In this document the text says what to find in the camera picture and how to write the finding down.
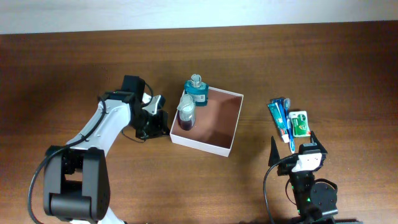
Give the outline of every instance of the plastic bottle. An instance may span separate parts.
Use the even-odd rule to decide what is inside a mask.
[[[183,130],[189,131],[195,125],[195,103],[189,94],[184,94],[181,97],[178,109],[178,124]]]
[[[201,81],[201,76],[193,74],[191,80],[184,85],[185,93],[192,96],[197,106],[206,106],[208,101],[209,86]]]

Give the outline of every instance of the open box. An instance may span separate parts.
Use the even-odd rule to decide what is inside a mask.
[[[243,95],[209,87],[207,106],[196,107],[194,127],[183,130],[174,116],[170,137],[173,143],[229,156],[241,113]]]

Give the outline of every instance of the white wall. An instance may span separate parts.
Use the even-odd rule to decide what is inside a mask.
[[[0,34],[398,19],[398,0],[0,0]]]

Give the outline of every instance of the toothpaste box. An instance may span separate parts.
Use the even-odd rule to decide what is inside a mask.
[[[295,138],[311,136],[311,130],[308,126],[308,116],[306,111],[294,111],[289,113],[292,121],[293,136]]]

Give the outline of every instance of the blue toothbrush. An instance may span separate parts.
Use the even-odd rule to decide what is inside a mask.
[[[285,110],[285,115],[286,115],[286,123],[287,123],[287,131],[289,132],[289,146],[290,146],[290,152],[293,154],[295,152],[295,144],[294,144],[294,137],[293,137],[293,132],[292,132],[292,121],[289,118],[289,111],[290,108],[290,99],[286,98],[284,99],[284,110]]]

